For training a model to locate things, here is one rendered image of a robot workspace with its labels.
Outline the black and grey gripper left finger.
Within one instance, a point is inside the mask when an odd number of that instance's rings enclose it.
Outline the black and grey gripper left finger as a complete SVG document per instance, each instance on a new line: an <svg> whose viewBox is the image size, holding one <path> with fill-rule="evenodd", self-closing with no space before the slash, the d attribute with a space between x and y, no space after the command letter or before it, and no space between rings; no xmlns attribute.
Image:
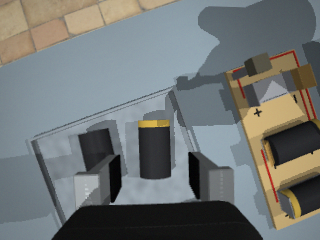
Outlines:
<svg viewBox="0 0 320 240"><path fill-rule="evenodd" d="M73 176L75 211L90 205L114 203L122 187L121 157L108 155L90 171Z"/></svg>

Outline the tan battery holder board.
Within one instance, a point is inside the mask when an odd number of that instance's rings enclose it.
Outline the tan battery holder board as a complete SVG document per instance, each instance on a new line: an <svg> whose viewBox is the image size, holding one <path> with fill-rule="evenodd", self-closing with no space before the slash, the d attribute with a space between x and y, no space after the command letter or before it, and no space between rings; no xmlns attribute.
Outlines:
<svg viewBox="0 0 320 240"><path fill-rule="evenodd" d="M300 67L295 49L271 57L266 52L251 57L244 65L245 67L227 71L224 75L253 158L273 227L280 230L320 213L319 208L295 218L290 198L280 193L320 175L320 149L275 166L269 142L264 138L317 119L307 89L317 86L317 83L310 63Z"/></svg>

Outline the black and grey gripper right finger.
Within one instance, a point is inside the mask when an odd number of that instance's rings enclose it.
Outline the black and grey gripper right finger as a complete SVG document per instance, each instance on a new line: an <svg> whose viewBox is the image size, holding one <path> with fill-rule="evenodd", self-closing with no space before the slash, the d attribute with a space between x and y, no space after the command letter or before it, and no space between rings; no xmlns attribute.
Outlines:
<svg viewBox="0 0 320 240"><path fill-rule="evenodd" d="M234 170L217 166L201 152L188 152L189 185L197 200L234 205Z"/></svg>

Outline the grey shallow tray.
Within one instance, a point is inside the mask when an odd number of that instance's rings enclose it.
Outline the grey shallow tray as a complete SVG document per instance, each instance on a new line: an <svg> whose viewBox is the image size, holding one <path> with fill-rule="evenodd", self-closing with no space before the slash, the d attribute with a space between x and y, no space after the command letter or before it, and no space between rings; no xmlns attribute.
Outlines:
<svg viewBox="0 0 320 240"><path fill-rule="evenodd" d="M140 178L138 121L170 120L171 177ZM109 128L121 157L122 188L114 203L196 202L189 185L188 152L197 152L175 87L28 139L60 225L75 212L73 176L86 172L78 135Z"/></svg>

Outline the black battery with gold top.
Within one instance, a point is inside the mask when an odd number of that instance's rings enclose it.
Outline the black battery with gold top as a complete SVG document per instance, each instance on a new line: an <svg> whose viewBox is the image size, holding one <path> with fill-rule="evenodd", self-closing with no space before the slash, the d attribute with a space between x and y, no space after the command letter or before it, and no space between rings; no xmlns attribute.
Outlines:
<svg viewBox="0 0 320 240"><path fill-rule="evenodd" d="M280 193L290 198L295 218L315 211L320 208L320 175Z"/></svg>
<svg viewBox="0 0 320 240"><path fill-rule="evenodd" d="M320 149L320 120L311 119L264 138L269 142L275 166Z"/></svg>
<svg viewBox="0 0 320 240"><path fill-rule="evenodd" d="M78 135L86 171L108 155L115 155L109 128Z"/></svg>
<svg viewBox="0 0 320 240"><path fill-rule="evenodd" d="M140 178L171 177L170 120L138 121Z"/></svg>

